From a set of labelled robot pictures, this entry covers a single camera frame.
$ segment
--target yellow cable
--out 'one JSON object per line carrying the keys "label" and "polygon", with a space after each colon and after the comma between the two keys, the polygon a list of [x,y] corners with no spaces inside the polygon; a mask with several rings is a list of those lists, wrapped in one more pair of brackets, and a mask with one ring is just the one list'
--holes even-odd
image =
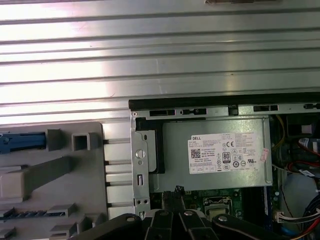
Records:
{"label": "yellow cable", "polygon": [[281,147],[282,144],[284,144],[285,142],[285,138],[286,138],[286,130],[285,130],[285,123],[284,121],[281,119],[281,117],[279,115],[275,115],[276,118],[279,120],[280,125],[282,127],[282,138],[280,139],[280,141],[271,149],[272,151],[277,150],[279,147]]}
{"label": "yellow cable", "polygon": [[303,238],[304,236],[307,236],[309,233],[310,233],[310,232],[307,232],[307,233],[305,233],[305,234],[303,234],[303,235],[300,235],[300,236],[297,236],[297,237],[295,237],[295,238],[290,238],[290,240],[298,240],[298,239],[301,239],[301,238]]}

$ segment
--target power supply label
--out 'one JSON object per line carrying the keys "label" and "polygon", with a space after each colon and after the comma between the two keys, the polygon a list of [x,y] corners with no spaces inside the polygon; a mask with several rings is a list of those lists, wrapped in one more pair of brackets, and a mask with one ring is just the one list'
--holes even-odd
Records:
{"label": "power supply label", "polygon": [[262,149],[256,148],[257,135],[219,133],[192,135],[188,140],[190,174],[257,170]]}

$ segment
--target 80 plus logo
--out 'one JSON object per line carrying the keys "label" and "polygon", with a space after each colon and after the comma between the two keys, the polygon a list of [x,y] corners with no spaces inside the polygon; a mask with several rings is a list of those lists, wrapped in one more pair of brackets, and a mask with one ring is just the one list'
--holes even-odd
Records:
{"label": "80 plus logo", "polygon": [[223,152],[222,153],[222,162],[224,164],[229,164],[231,163],[231,155],[230,152]]}

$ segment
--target barcode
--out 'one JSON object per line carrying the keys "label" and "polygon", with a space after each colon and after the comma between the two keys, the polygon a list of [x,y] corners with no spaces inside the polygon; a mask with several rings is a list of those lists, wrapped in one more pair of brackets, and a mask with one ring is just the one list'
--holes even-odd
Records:
{"label": "barcode", "polygon": [[191,149],[191,158],[192,158],[192,159],[199,159],[199,158],[201,158],[201,151],[200,151],[200,149]]}
{"label": "barcode", "polygon": [[212,163],[211,162],[194,163],[190,167],[203,167],[203,166],[212,166]]}

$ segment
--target ribbed metal panel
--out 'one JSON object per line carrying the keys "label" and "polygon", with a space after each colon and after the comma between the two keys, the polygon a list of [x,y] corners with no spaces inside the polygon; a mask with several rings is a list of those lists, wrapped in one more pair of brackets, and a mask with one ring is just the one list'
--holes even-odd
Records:
{"label": "ribbed metal panel", "polygon": [[102,122],[111,217],[132,211],[128,99],[320,89],[317,0],[27,2],[0,1],[0,125]]}

